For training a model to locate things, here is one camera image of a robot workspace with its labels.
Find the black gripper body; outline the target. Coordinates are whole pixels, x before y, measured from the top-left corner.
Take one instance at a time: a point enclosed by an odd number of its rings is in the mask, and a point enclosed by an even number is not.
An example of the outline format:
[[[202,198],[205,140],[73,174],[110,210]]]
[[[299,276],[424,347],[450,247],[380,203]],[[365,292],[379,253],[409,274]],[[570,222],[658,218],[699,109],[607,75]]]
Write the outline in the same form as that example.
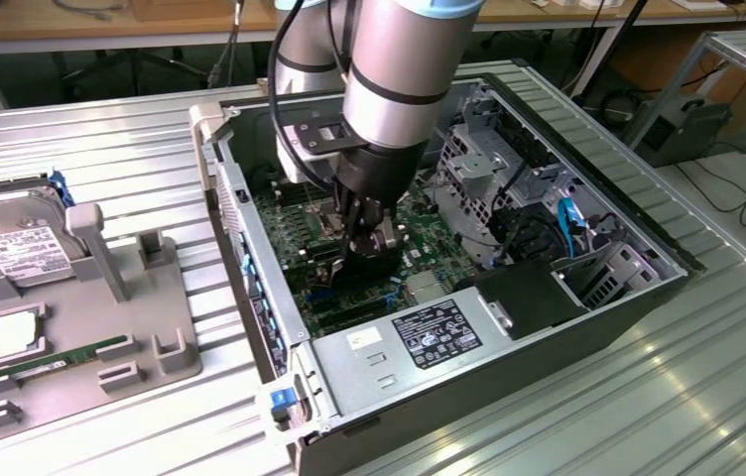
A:
[[[427,142],[420,142],[405,148],[369,144],[343,151],[335,173],[337,202],[372,199],[395,204],[409,187],[426,148]]]

